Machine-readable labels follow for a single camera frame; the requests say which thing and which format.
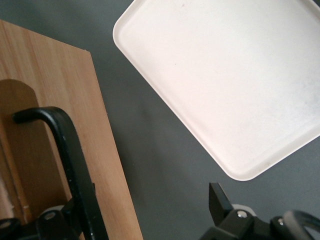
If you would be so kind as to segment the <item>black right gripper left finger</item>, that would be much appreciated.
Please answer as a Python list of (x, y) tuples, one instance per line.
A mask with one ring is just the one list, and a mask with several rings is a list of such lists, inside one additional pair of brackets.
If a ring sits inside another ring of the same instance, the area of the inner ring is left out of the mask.
[(29, 223), (16, 217), (0, 220), (2, 240), (79, 240), (85, 230), (73, 198), (65, 205), (46, 209)]

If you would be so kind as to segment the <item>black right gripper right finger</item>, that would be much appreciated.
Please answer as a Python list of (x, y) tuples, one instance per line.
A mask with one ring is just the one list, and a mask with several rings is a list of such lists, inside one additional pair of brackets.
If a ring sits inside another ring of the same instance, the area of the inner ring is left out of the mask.
[(290, 212), (266, 222), (244, 207), (232, 205), (220, 183), (210, 183), (208, 206), (213, 226), (202, 240), (299, 240)]

